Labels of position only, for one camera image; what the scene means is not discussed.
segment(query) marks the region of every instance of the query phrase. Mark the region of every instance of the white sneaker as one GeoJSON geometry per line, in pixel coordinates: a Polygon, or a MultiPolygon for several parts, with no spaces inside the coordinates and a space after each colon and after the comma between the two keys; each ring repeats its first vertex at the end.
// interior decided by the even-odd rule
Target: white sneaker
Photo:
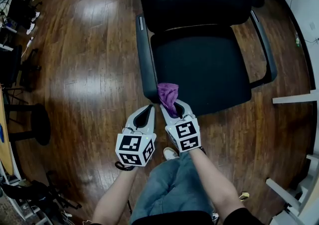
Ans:
{"type": "Polygon", "coordinates": [[[177,152],[170,147],[166,147],[163,151],[166,160],[179,158],[177,152]]]}
{"type": "Polygon", "coordinates": [[[26,34],[29,35],[29,34],[32,32],[32,30],[34,29],[34,27],[35,27],[35,24],[32,23],[32,24],[30,25],[30,28],[28,29],[28,31],[26,31],[26,34]]]}
{"type": "Polygon", "coordinates": [[[34,22],[40,16],[40,12],[35,13],[35,17],[31,19],[31,22],[34,22]]]}

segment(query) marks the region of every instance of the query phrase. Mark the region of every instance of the hardwood floor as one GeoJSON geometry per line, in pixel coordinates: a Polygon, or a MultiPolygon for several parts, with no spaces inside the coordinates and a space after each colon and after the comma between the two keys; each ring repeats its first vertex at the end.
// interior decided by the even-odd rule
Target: hardwood floor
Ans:
{"type": "MultiPolygon", "coordinates": [[[[41,1],[30,50],[39,48],[34,62],[42,65],[42,71],[35,77],[35,90],[20,97],[45,105],[51,141],[40,146],[34,139],[25,140],[16,148],[29,180],[46,183],[45,172],[54,170],[56,181],[70,182],[67,196],[83,208],[68,211],[82,224],[91,219],[97,201],[119,174],[114,166],[117,134],[132,112],[150,103],[143,96],[136,46],[135,15],[142,8],[140,0],[41,1]]],[[[308,71],[282,6],[266,0],[255,12],[270,40],[278,77],[254,89],[251,101],[198,121],[209,158],[238,192],[250,193],[246,207],[268,223],[283,202],[265,180],[271,177],[286,188],[302,176],[311,148],[312,104],[272,104],[273,97],[308,93],[308,71]]],[[[252,22],[233,29],[250,80],[261,78],[265,59],[252,22]]],[[[28,39],[21,33],[17,42],[25,47],[28,39]]],[[[171,146],[159,107],[156,111],[157,150],[138,172],[130,196],[132,208],[152,168],[163,162],[163,148],[171,146]]],[[[23,114],[11,116],[27,122],[23,114]]],[[[9,123],[10,132],[24,129],[9,123]]],[[[126,208],[121,224],[129,217],[126,208]]]]}

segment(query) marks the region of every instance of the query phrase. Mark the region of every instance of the blue jeans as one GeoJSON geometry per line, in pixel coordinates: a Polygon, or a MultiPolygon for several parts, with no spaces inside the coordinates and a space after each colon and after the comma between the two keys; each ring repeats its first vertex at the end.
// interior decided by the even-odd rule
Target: blue jeans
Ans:
{"type": "Polygon", "coordinates": [[[130,223],[146,216],[213,207],[188,152],[155,167],[133,210],[130,223]]]}

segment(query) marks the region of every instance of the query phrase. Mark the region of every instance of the sleeve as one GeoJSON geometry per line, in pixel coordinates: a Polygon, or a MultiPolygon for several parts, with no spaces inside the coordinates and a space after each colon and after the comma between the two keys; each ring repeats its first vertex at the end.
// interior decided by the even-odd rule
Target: sleeve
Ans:
{"type": "Polygon", "coordinates": [[[250,225],[262,225],[262,223],[254,217],[247,208],[240,208],[233,211],[229,216],[226,217],[224,225],[234,224],[250,224],[250,225]]]}

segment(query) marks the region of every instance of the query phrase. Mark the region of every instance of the white wall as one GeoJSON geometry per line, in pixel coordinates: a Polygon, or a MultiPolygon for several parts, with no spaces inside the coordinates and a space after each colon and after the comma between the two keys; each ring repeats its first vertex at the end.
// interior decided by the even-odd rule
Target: white wall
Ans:
{"type": "MultiPolygon", "coordinates": [[[[293,0],[291,10],[304,38],[308,41],[319,38],[319,0],[293,0]],[[310,27],[312,22],[316,27],[314,30],[310,27]]],[[[319,41],[315,43],[306,42],[306,44],[313,65],[316,86],[319,89],[319,41]]]]}

